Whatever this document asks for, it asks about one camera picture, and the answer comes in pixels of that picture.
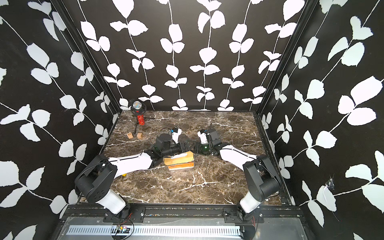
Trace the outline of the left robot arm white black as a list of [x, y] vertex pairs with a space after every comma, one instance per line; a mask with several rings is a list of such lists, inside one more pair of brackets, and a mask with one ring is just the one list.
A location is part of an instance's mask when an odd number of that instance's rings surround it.
[[171, 135], [161, 134], [156, 142], [139, 154], [108, 158], [97, 155], [75, 179], [75, 190], [82, 194], [88, 203], [99, 204], [118, 215], [128, 210], [125, 200], [111, 190], [115, 178], [124, 174], [147, 170], [158, 166], [165, 157], [196, 150], [198, 143], [192, 140], [176, 143]]

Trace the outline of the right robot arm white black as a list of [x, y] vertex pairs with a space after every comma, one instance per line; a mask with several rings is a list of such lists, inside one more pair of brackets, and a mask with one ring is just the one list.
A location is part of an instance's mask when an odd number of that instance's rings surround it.
[[270, 158], [266, 155], [251, 155], [222, 142], [215, 129], [198, 131], [200, 141], [194, 147], [194, 153], [218, 156], [244, 172], [248, 192], [240, 200], [243, 213], [249, 214], [266, 199], [279, 193], [281, 181]]

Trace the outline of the clear plastic tissue box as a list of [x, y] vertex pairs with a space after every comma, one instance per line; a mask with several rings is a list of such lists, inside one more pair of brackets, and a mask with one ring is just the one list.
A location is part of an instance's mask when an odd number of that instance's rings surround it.
[[164, 158], [164, 164], [170, 171], [191, 169], [194, 167], [194, 153], [186, 152], [173, 157]]

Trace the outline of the bamboo tissue box lid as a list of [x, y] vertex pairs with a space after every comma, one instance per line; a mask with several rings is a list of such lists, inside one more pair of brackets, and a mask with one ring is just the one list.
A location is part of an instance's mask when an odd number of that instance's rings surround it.
[[163, 159], [166, 166], [189, 163], [194, 161], [194, 153], [191, 151]]

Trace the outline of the orange tissue paper pack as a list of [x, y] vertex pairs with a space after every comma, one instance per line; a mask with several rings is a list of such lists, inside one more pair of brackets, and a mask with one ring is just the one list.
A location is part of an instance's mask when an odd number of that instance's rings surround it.
[[168, 166], [168, 169], [170, 171], [175, 171], [175, 170], [191, 169], [193, 167], [194, 167], [194, 163], [193, 162], [189, 162], [189, 163], [171, 165], [171, 166]]

